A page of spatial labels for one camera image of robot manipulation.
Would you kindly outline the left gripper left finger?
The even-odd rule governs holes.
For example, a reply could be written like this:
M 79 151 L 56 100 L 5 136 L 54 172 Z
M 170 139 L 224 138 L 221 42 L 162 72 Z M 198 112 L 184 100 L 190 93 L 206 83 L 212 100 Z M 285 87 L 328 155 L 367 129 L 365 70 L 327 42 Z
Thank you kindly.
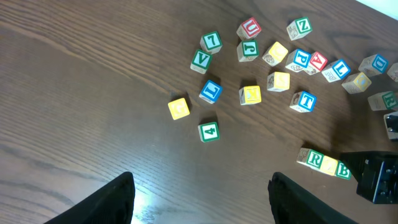
M 133 174 L 124 172 L 45 224 L 131 224 L 134 198 Z

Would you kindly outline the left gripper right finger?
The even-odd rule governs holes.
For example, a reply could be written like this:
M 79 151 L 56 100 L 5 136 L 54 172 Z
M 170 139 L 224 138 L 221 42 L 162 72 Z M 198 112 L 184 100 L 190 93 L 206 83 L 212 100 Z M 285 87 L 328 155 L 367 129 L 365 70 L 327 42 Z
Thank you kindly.
M 281 172 L 268 184 L 269 202 L 276 224 L 355 224 Z

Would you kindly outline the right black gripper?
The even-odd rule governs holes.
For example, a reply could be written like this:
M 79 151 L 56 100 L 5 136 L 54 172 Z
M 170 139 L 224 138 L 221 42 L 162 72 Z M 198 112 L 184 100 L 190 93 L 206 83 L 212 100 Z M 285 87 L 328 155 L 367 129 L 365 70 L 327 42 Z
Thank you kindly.
M 397 203 L 396 152 L 344 152 L 340 160 L 358 181 L 358 195 L 373 204 Z

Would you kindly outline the yellow O block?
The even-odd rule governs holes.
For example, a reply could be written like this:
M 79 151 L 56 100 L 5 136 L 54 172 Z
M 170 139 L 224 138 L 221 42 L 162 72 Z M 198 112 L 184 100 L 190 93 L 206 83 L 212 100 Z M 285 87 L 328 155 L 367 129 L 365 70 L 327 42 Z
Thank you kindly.
M 371 84 L 372 81 L 366 76 L 366 74 L 363 72 L 359 72 L 354 75 L 348 76 L 347 79 L 341 84 L 341 86 L 349 94 L 356 94 L 366 91 Z
M 334 176 L 337 170 L 337 166 L 338 166 L 338 160 L 332 157 L 323 156 L 319 171 L 324 174 Z

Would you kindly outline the green r block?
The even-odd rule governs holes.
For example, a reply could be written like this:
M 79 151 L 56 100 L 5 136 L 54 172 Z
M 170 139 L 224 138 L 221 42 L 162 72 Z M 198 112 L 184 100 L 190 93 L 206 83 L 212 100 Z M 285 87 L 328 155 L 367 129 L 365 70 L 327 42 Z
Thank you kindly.
M 310 167 L 311 169 L 319 170 L 323 161 L 324 155 L 313 149 L 301 148 L 299 150 L 297 160 L 299 164 Z
M 397 92 L 385 91 L 368 97 L 368 103 L 373 111 L 397 110 Z

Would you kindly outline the blue T block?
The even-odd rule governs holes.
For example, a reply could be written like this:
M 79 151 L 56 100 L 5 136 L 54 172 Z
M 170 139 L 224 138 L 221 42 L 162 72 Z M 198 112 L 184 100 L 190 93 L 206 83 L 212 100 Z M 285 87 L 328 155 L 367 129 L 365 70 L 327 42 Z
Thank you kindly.
M 294 93 L 289 107 L 300 113 L 312 112 L 315 104 L 317 102 L 317 97 L 306 91 L 300 91 Z

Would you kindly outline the red I block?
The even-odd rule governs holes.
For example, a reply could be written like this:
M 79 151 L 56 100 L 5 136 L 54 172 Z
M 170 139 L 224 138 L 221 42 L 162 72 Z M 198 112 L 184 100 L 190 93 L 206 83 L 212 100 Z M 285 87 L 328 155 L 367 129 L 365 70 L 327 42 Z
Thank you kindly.
M 387 71 L 387 75 L 395 82 L 398 82 L 398 63 L 394 63 Z

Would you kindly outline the blue l block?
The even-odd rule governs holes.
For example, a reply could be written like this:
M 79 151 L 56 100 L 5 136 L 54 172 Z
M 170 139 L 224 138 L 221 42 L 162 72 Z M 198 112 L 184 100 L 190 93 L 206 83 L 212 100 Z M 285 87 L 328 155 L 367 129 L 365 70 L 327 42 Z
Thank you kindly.
M 344 79 L 350 72 L 351 68 L 348 64 L 343 59 L 339 59 L 327 65 L 322 70 L 322 75 L 329 83 L 332 83 Z
M 202 88 L 199 97 L 210 104 L 214 104 L 220 97 L 222 90 L 222 86 L 208 80 Z

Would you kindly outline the green 4 block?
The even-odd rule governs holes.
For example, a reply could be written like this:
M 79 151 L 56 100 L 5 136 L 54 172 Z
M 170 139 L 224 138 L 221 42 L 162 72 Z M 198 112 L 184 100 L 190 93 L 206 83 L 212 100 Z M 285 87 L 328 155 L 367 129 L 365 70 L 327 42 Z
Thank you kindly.
M 215 141 L 215 140 L 219 140 L 219 138 L 220 138 L 220 132 L 218 129 L 217 122 L 200 124 L 198 126 L 198 132 L 200 135 L 200 140 L 202 142 Z

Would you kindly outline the yellow S block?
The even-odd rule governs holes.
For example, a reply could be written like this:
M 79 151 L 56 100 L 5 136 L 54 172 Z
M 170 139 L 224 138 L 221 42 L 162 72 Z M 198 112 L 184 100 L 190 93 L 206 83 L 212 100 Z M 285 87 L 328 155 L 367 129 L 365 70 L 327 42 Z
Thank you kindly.
M 267 90 L 282 92 L 290 88 L 290 74 L 274 72 L 267 77 Z

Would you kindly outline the blue L block left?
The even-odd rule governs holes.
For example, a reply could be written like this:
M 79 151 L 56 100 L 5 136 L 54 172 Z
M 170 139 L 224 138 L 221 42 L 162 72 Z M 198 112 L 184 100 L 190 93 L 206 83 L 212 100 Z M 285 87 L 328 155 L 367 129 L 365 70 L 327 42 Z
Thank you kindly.
M 222 90 L 222 86 L 208 80 L 202 88 L 199 97 L 210 104 L 214 104 L 220 97 Z

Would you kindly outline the yellow block upper left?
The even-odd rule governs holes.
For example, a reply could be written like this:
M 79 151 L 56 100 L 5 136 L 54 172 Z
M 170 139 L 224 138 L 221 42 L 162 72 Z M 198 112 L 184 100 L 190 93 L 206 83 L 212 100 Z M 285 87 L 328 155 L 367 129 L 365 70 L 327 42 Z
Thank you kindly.
M 262 59 L 270 66 L 274 67 L 283 61 L 288 52 L 289 51 L 281 43 L 275 42 L 267 49 Z

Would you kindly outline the green J block left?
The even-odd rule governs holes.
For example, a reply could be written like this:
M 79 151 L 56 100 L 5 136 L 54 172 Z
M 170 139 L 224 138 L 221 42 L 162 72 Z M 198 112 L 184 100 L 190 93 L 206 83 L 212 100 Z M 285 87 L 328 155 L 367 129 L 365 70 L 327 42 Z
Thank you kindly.
M 237 46 L 239 62 L 250 62 L 259 56 L 259 48 L 256 40 L 244 40 Z

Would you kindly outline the green Z block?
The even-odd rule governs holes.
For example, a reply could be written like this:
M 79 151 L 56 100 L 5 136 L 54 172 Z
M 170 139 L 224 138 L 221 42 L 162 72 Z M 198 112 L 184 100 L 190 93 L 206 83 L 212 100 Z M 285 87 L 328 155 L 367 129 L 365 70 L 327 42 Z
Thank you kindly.
M 287 33 L 290 40 L 301 39 L 311 33 L 312 30 L 312 25 L 308 17 L 295 19 L 287 26 Z

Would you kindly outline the green 7 block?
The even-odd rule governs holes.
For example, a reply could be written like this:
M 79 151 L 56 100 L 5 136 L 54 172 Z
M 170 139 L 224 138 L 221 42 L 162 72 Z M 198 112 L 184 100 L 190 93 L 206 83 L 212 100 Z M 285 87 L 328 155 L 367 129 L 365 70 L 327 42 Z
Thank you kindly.
M 221 50 L 223 43 L 219 33 L 214 31 L 201 36 L 200 46 L 205 52 L 209 54 L 216 54 Z

